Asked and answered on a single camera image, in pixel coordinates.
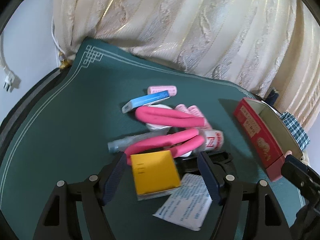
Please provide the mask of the yellow white medicine box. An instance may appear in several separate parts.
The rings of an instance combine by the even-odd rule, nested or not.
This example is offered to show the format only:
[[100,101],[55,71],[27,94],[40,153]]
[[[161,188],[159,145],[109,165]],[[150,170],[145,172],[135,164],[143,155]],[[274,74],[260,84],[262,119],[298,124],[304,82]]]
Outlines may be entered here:
[[131,156],[137,199],[147,200],[172,194],[181,185],[169,150]]

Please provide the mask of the blue plaid cloth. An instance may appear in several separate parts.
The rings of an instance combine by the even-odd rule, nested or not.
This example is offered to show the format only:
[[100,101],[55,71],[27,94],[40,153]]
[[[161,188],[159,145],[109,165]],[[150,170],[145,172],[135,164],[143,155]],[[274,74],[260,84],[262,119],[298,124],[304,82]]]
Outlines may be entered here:
[[308,144],[310,144],[310,138],[302,128],[298,120],[289,112],[284,112],[280,115],[280,119],[290,131],[294,139],[296,140],[301,151],[305,151]]

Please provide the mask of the red pink tin box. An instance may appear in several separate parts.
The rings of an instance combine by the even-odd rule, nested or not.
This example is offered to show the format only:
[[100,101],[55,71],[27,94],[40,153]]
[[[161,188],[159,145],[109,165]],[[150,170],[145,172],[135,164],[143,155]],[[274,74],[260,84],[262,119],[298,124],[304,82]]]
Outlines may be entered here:
[[281,167],[288,151],[297,159],[303,156],[303,151],[280,115],[263,101],[241,99],[234,116],[253,144],[270,181],[282,177]]

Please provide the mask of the white red label bottle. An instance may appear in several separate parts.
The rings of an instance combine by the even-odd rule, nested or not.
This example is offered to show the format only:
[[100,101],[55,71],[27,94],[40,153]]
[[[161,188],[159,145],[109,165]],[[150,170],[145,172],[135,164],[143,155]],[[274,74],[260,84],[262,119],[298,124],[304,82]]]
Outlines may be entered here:
[[224,135],[219,130],[202,130],[200,133],[204,143],[200,146],[201,151],[219,151],[224,144]]

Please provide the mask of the white wet wipe packet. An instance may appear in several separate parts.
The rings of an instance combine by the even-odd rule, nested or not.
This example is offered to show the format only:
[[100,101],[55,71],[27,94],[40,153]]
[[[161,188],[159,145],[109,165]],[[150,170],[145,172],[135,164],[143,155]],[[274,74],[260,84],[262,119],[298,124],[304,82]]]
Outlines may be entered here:
[[202,176],[185,174],[181,186],[154,214],[154,217],[200,231],[212,199]]

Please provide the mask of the green table mat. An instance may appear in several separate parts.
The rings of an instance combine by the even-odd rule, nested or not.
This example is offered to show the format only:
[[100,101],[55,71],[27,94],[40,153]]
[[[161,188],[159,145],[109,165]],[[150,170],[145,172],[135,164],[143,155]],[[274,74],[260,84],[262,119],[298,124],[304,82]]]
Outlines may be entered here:
[[223,131],[241,180],[266,178],[233,118],[248,91],[230,82],[175,72],[88,40],[75,66],[31,111],[4,156],[1,211],[17,238],[32,239],[57,181],[86,179],[112,160],[109,141],[145,131],[145,125],[120,109],[150,85],[162,84],[178,89],[167,105],[195,105]]

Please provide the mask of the pale blue tube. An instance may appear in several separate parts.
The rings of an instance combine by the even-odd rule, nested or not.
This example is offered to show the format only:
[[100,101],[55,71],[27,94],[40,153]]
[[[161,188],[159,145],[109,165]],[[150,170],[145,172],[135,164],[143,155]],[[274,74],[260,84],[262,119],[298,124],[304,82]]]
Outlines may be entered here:
[[139,135],[128,136],[122,139],[111,141],[107,144],[108,151],[110,153],[117,153],[119,151],[124,152],[126,148],[128,148],[130,145],[136,142],[142,141],[144,139],[153,138],[162,134],[163,133],[160,131],[155,131],[155,132],[148,132],[148,133],[139,134]]

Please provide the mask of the pink hair roller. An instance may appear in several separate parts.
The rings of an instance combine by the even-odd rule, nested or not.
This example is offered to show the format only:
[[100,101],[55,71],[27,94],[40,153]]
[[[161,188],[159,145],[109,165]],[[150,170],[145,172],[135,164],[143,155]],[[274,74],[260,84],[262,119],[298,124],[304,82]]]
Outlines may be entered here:
[[159,92],[167,91],[169,96],[175,96],[177,94],[177,87],[173,85],[168,86],[149,86],[147,88],[147,94],[155,94]]
[[200,109],[195,106],[192,105],[190,107],[186,107],[184,104],[179,104],[175,107],[176,110],[183,112],[183,113],[187,113],[187,114],[191,114],[194,115],[196,117],[200,117],[200,118],[204,118],[204,126],[199,127],[200,129],[203,130],[212,130],[212,126],[210,125],[210,123],[208,122],[208,120],[205,118],[205,116],[203,115],[203,113],[200,111]]

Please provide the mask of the cream patterned curtain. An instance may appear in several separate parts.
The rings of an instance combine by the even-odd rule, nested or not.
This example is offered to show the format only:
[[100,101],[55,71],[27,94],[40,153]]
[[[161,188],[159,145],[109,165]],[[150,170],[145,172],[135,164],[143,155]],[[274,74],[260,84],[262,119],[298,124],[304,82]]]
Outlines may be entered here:
[[302,0],[53,0],[70,60],[86,37],[265,96],[304,129],[319,116],[319,24]]

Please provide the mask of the long pink foam curler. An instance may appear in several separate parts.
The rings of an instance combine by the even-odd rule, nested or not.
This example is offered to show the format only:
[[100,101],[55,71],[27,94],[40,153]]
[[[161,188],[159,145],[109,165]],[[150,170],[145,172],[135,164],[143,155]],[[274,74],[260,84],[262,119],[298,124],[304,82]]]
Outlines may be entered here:
[[151,106],[141,106],[135,111],[137,120],[162,126],[171,127],[202,127],[204,126],[204,118],[194,116],[192,114],[183,113],[174,109],[157,108]]

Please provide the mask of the blue white medicine box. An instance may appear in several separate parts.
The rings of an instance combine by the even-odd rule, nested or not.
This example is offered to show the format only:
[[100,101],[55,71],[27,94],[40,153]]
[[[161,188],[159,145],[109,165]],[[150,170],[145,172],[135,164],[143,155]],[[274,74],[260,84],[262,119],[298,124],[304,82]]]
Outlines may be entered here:
[[166,100],[170,98],[169,92],[167,90],[149,94],[145,96],[140,96],[134,99],[131,99],[128,103],[126,103],[122,108],[122,113],[127,113],[132,111],[135,108],[138,108],[140,106],[149,106],[151,104],[161,102],[163,100]]

